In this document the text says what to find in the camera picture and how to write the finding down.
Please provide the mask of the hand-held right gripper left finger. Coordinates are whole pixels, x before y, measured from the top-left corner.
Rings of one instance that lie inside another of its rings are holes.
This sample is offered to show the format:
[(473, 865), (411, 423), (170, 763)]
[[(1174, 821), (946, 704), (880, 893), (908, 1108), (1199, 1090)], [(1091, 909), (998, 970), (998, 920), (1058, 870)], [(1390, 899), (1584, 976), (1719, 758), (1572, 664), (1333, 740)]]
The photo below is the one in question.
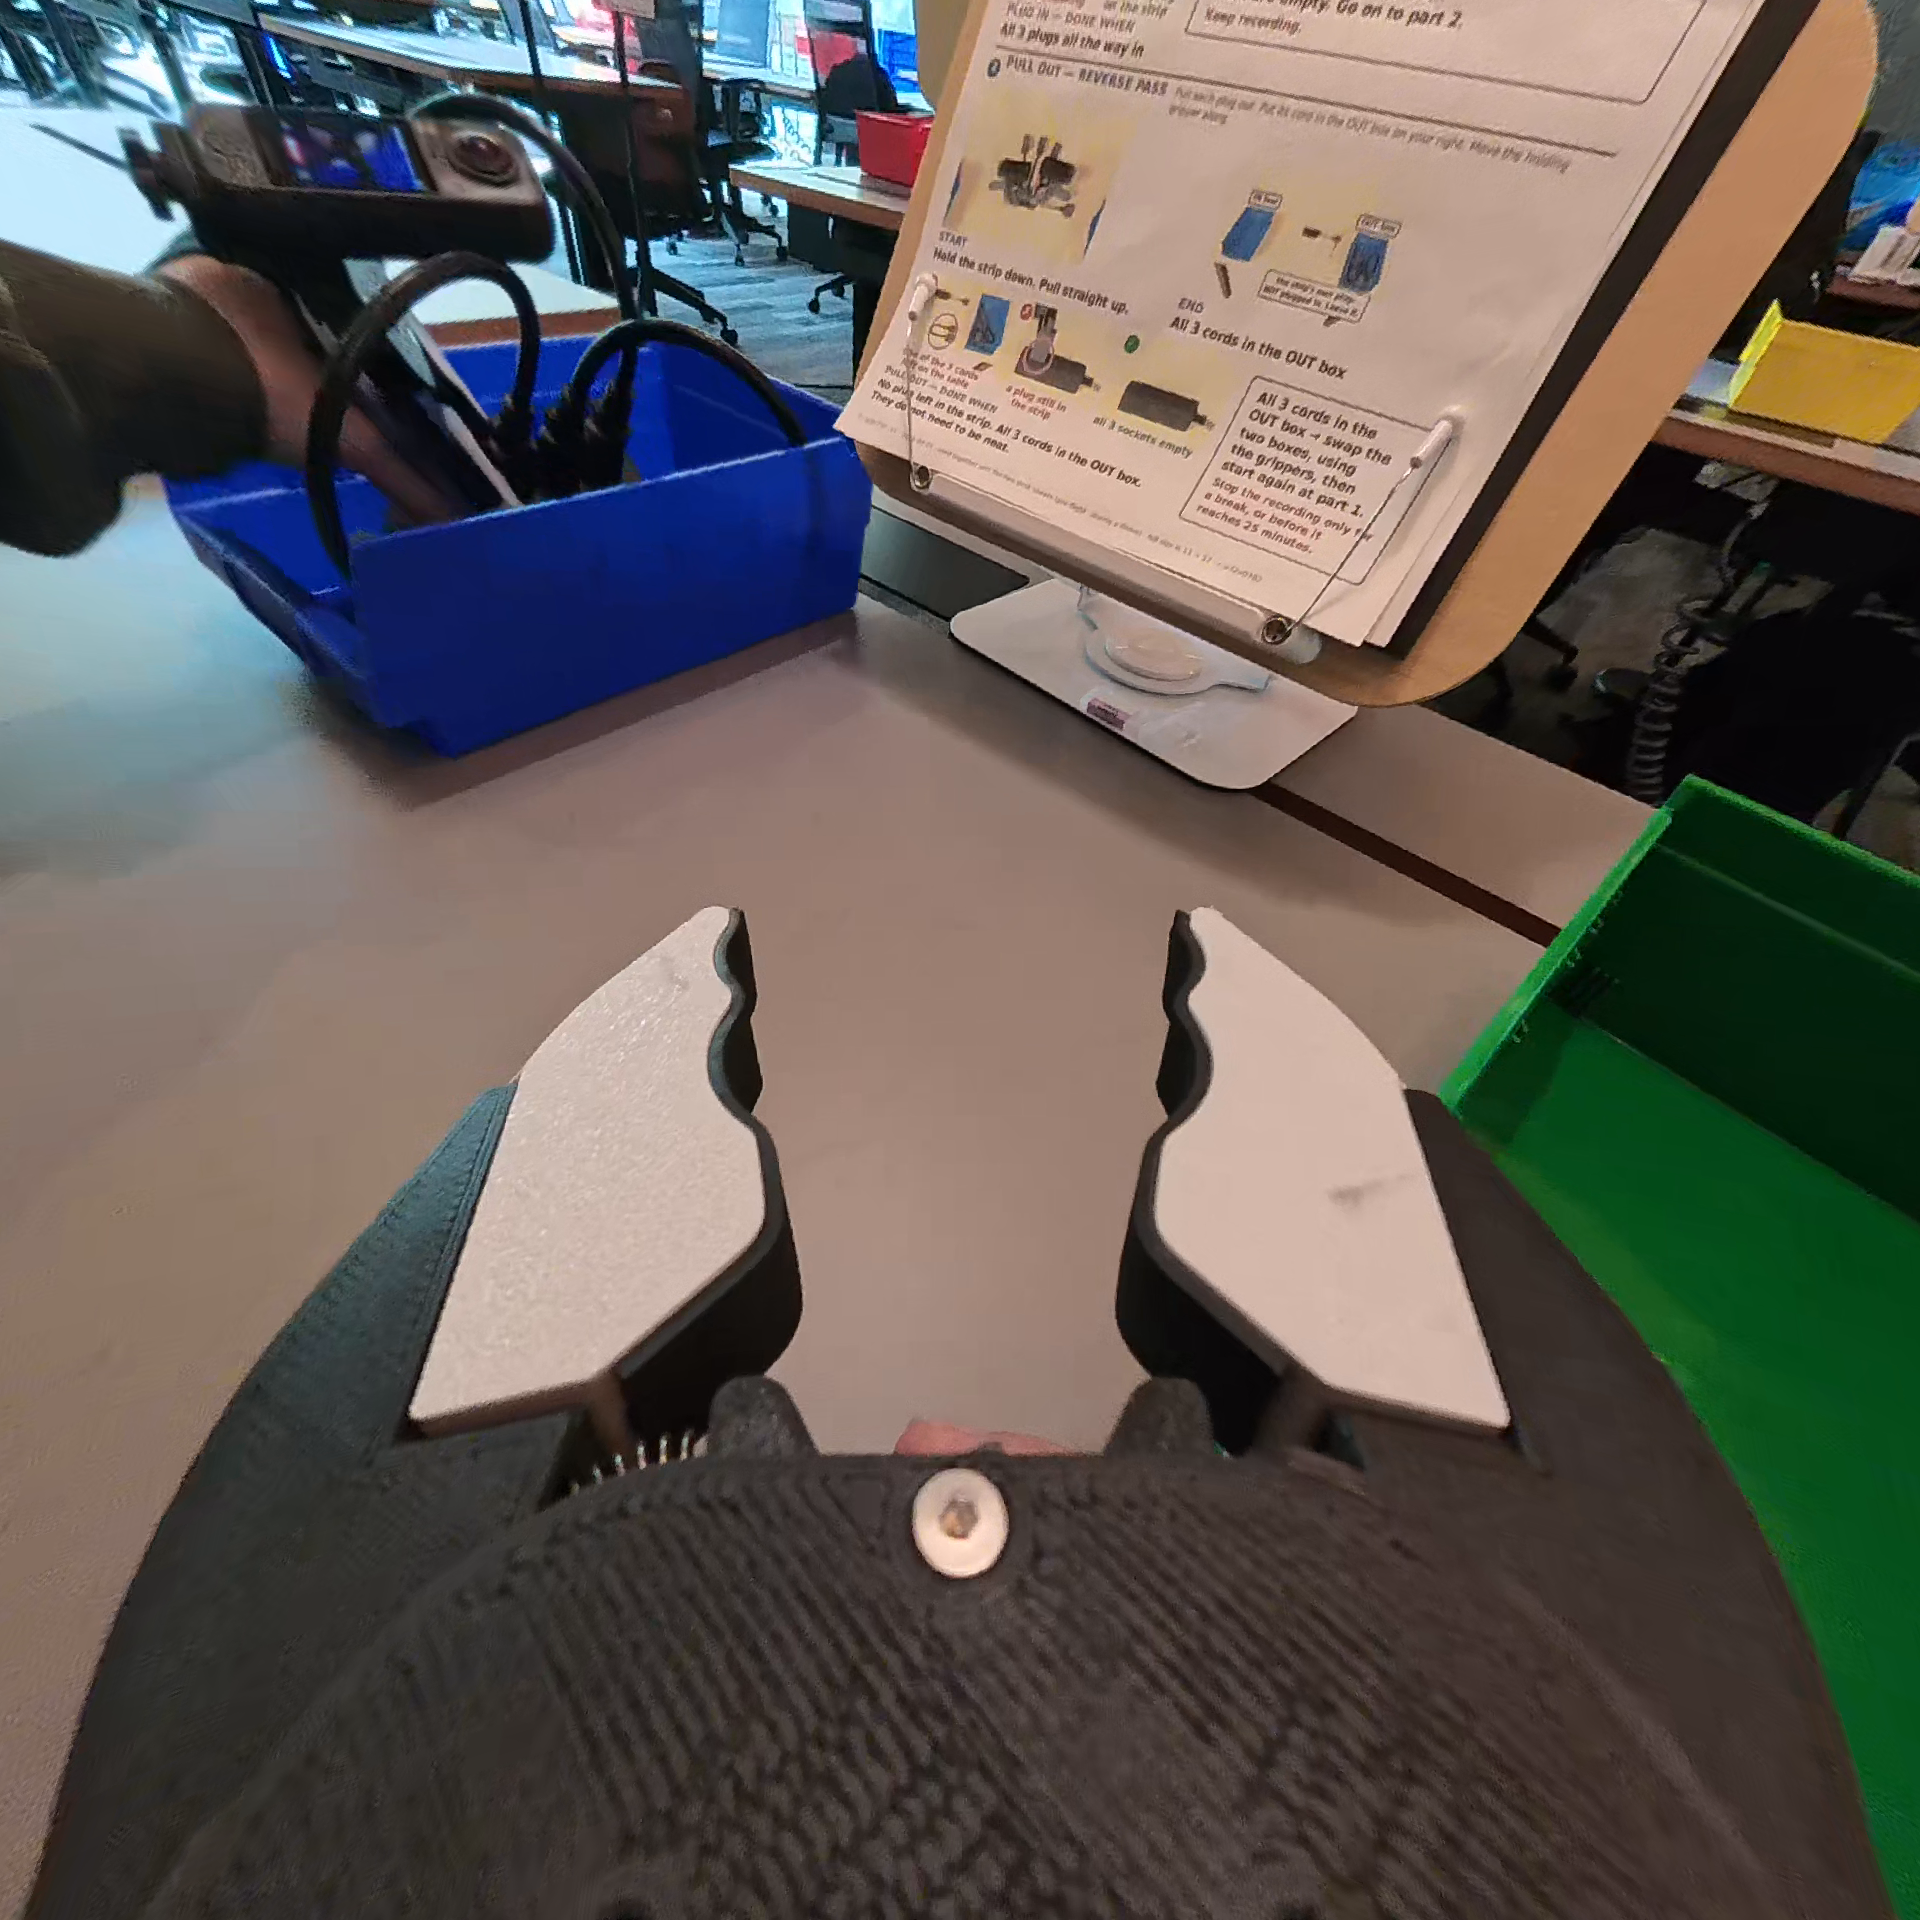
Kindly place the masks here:
[(427, 1436), (567, 1410), (685, 1439), (802, 1331), (806, 1283), (759, 1123), (753, 938), (705, 905), (519, 1067), (418, 1361)]

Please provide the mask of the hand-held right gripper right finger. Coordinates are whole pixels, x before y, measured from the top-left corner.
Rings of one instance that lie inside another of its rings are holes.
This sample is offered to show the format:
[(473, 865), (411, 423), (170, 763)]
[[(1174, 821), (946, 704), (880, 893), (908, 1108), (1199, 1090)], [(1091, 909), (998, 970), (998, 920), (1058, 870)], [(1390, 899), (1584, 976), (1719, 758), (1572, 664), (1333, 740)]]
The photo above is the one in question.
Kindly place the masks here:
[(1199, 1385), (1214, 1447), (1271, 1404), (1506, 1436), (1509, 1401), (1390, 1056), (1221, 909), (1159, 976), (1159, 1128), (1143, 1143), (1113, 1331)]

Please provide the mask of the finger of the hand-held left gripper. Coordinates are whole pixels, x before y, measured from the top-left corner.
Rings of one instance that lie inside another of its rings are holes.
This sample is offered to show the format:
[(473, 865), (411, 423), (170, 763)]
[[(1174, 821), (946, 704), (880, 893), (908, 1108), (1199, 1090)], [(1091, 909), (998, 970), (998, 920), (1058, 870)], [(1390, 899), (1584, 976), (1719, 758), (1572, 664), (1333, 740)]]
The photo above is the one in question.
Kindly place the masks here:
[(370, 346), (351, 393), (351, 451), (356, 441), (378, 441), (378, 463), (411, 472), (411, 498), (398, 498), (387, 477), (356, 469), (378, 491), (387, 525), (446, 525), (519, 507), (519, 491), (491, 451), (491, 417), (418, 321), (398, 321)]

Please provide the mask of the blue plastic bin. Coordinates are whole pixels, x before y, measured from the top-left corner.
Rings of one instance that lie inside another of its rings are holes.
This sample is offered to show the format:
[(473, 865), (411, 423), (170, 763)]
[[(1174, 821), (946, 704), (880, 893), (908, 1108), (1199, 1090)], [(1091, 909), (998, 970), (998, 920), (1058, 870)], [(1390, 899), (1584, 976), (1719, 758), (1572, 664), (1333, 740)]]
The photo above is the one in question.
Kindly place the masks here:
[(455, 758), (851, 613), (872, 472), (829, 397), (777, 393), (806, 441), (714, 357), (643, 349), (623, 486), (427, 529), (387, 529), (387, 498), (351, 472), (351, 577), (289, 469), (163, 498), (309, 676)]

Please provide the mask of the green plastic bin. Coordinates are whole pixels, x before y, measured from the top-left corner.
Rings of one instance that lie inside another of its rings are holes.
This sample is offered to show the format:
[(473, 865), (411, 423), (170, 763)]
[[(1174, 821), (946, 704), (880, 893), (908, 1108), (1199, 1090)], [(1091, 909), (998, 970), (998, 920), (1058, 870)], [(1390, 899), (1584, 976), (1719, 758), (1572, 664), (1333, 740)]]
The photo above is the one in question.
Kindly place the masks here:
[(1671, 1364), (1920, 1915), (1920, 881), (1683, 782), (1440, 1082)]

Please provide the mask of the person's left forearm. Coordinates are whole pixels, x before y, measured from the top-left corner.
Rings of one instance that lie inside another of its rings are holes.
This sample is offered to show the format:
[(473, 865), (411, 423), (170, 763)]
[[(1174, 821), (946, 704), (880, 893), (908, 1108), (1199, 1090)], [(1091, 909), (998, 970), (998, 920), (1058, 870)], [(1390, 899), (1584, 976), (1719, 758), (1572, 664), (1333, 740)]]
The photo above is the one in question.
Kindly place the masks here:
[(131, 477), (218, 477), (267, 453), (244, 339), (155, 272), (0, 250), (0, 543), (84, 556)]

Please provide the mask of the person's left hand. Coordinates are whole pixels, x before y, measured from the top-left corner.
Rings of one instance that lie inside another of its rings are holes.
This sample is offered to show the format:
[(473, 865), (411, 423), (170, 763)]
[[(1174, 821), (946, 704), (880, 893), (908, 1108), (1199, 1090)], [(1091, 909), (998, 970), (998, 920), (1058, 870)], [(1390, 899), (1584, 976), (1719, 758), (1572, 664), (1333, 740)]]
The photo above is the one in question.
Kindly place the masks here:
[[(322, 357), (309, 349), (309, 333), (297, 328), (297, 311), (281, 284), (267, 284), (258, 266), (218, 264), (203, 250), (155, 264), (155, 278), (192, 293), (203, 311), (218, 311), (258, 383), (267, 417), (267, 453), (283, 469), (302, 469), (309, 451), (309, 417), (322, 397)], [(404, 516), (433, 516), (440, 502), (412, 491), (412, 469), (398, 463), (398, 451), (378, 435), (378, 426), (351, 407), (337, 426), (337, 469), (375, 477)]]

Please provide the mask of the black office chair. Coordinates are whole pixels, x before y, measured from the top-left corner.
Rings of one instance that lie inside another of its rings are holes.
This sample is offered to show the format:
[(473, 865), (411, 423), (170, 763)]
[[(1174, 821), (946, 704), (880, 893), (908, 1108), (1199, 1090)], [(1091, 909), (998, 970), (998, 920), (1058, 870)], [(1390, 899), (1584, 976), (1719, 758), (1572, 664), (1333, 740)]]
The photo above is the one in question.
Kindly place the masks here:
[(732, 172), (768, 158), (759, 138), (759, 85), (705, 78), (702, 8), (685, 0), (604, 0), (611, 15), (611, 78), (623, 112), (623, 186), (631, 186), (631, 237), (643, 264), (643, 311), (676, 300), (705, 321), (732, 349), (742, 346), (732, 316), (705, 302), (688, 278), (651, 264), (651, 247), (676, 250), (688, 233), (717, 233), (749, 264), (749, 237), (768, 237), (789, 264), (777, 222), (749, 215)]

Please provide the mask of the wooden office desk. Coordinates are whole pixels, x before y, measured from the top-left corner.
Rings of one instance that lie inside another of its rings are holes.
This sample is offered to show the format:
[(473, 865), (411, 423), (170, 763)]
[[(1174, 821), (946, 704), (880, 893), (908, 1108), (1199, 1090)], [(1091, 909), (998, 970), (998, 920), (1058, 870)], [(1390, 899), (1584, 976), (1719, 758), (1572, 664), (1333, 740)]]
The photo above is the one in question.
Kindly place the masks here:
[(789, 237), (789, 256), (815, 272), (806, 311), (822, 316), (822, 302), (872, 311), (892, 247), (908, 210), (908, 186), (880, 180), (860, 162), (732, 162), (735, 194), (759, 194), (780, 203), (802, 222), (802, 237)]

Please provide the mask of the printed instruction sheet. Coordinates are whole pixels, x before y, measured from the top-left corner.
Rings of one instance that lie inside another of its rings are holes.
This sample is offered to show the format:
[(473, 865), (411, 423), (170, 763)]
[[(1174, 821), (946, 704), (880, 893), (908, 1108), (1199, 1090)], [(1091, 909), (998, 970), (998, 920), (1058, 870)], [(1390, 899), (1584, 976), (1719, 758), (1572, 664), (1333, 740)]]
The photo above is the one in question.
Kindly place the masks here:
[(839, 433), (1147, 586), (1393, 645), (1810, 8), (986, 8)]

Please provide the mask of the yellow plastic bin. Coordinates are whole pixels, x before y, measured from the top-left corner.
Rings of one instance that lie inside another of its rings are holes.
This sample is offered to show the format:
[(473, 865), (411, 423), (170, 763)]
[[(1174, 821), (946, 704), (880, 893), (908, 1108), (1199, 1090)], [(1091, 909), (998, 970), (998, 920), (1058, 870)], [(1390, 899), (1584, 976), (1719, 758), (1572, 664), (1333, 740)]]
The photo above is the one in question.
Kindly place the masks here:
[(1793, 321), (1769, 302), (1734, 361), (1727, 407), (1847, 441), (1890, 441), (1890, 433), (1920, 407), (1920, 349)]

